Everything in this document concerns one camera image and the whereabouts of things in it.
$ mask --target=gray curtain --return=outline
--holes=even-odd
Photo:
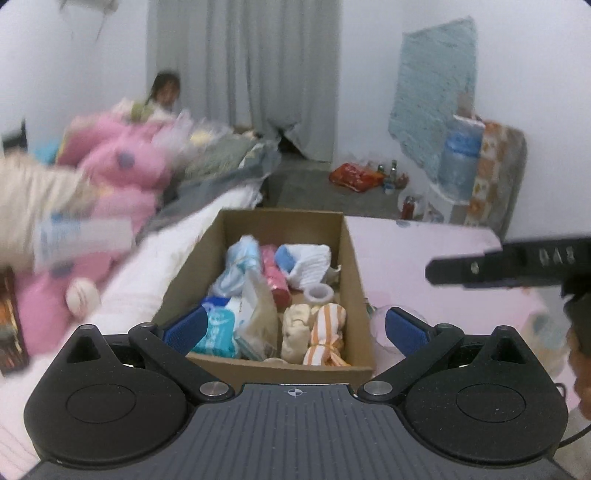
[[[340,0],[153,0],[149,63],[177,69],[193,116],[280,132],[308,158],[335,143]]]

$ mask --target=child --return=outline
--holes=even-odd
[[[154,79],[148,99],[136,102],[131,109],[131,121],[143,123],[157,109],[172,113],[174,104],[181,93],[181,81],[177,73],[160,72]]]

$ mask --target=floor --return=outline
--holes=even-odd
[[[329,182],[330,164],[284,152],[281,166],[269,178],[267,207],[343,212],[349,216],[398,219],[398,195],[381,188],[355,193]]]

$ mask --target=beige cloth bundle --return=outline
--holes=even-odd
[[[87,213],[98,194],[82,173],[46,168],[24,152],[0,160],[0,270],[30,270],[37,223],[54,213]]]
[[[300,304],[292,305],[283,314],[281,358],[286,362],[300,365],[303,362],[317,312],[318,307]]]

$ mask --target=orange striped towel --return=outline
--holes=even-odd
[[[346,318],[346,310],[336,303],[329,303],[320,308],[312,328],[310,348],[304,357],[304,365],[349,366],[340,357],[340,351],[344,346],[341,331]]]

